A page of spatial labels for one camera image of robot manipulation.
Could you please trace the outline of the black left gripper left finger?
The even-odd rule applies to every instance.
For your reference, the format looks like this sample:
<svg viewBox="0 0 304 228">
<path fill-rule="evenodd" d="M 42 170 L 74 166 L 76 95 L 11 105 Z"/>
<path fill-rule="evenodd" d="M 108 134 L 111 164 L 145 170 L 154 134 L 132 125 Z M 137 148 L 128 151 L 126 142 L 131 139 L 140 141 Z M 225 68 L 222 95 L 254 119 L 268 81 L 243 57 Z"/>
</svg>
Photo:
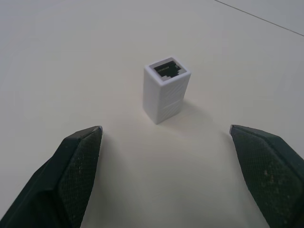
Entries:
<svg viewBox="0 0 304 228">
<path fill-rule="evenodd" d="M 66 137 L 31 176 L 0 221 L 2 228 L 79 228 L 94 186 L 101 126 Z"/>
</svg>

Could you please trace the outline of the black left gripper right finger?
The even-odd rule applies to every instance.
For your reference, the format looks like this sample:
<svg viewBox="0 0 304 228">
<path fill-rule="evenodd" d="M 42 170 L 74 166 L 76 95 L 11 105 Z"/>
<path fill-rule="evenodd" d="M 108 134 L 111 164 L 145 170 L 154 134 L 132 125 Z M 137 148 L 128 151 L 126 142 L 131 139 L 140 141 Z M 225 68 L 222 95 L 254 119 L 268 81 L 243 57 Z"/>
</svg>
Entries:
<svg viewBox="0 0 304 228">
<path fill-rule="evenodd" d="M 241 171 L 271 228 L 304 226 L 304 161 L 281 137 L 232 125 Z"/>
</svg>

